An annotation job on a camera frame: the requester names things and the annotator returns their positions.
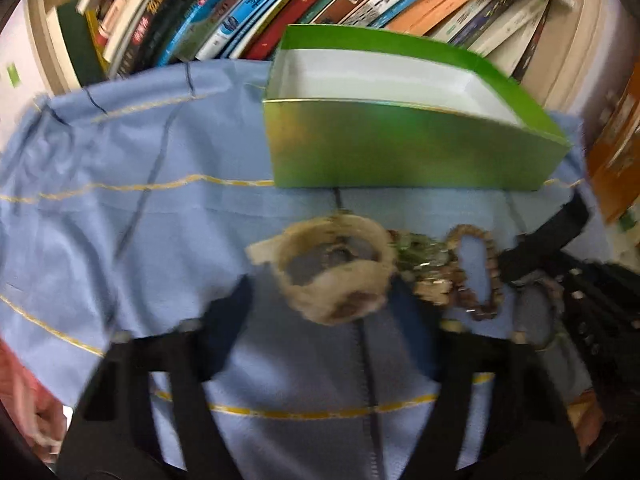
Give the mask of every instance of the green box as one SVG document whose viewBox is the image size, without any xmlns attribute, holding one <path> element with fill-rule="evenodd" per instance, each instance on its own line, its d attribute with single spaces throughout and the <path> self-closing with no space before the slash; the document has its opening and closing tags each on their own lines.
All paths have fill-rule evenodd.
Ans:
<svg viewBox="0 0 640 480">
<path fill-rule="evenodd" d="M 535 190 L 571 148 L 487 60 L 370 28 L 287 27 L 264 117 L 280 187 Z"/>
</svg>

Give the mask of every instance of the blue fabric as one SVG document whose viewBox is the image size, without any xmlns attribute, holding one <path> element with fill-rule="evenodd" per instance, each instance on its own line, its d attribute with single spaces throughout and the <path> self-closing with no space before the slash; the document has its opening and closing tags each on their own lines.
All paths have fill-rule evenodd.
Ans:
<svg viewBox="0 0 640 480">
<path fill-rule="evenodd" d="M 65 404 L 74 405 L 115 330 L 166 332 L 198 317 L 252 276 L 252 310 L 225 369 L 206 385 L 214 416 L 247 480 L 372 478 L 367 395 L 350 324 L 301 318 L 267 266 L 244 248 L 292 222 L 335 209 L 330 190 L 276 189 L 262 123 L 266 62 L 216 60 L 151 70 L 128 80 L 42 100 L 23 118 L 0 160 L 0 335 Z M 580 123 L 555 116 L 580 143 Z M 584 177 L 576 147 L 554 176 Z M 605 260 L 609 248 L 594 216 L 570 245 Z M 451 189 L 347 189 L 344 207 L 386 228 L 442 238 L 459 223 L 494 232 L 510 248 L 570 197 L 539 192 Z M 487 294 L 484 253 L 463 244 L 470 284 Z M 507 336 L 512 295 L 502 314 L 472 322 Z M 383 455 L 398 478 L 431 409 L 438 384 L 415 367 L 389 308 L 364 320 L 376 384 Z M 168 392 L 158 375 L 159 389 Z M 491 384 L 479 382 L 460 465 L 478 455 Z M 170 404 L 156 397 L 166 459 L 182 463 Z"/>
</svg>

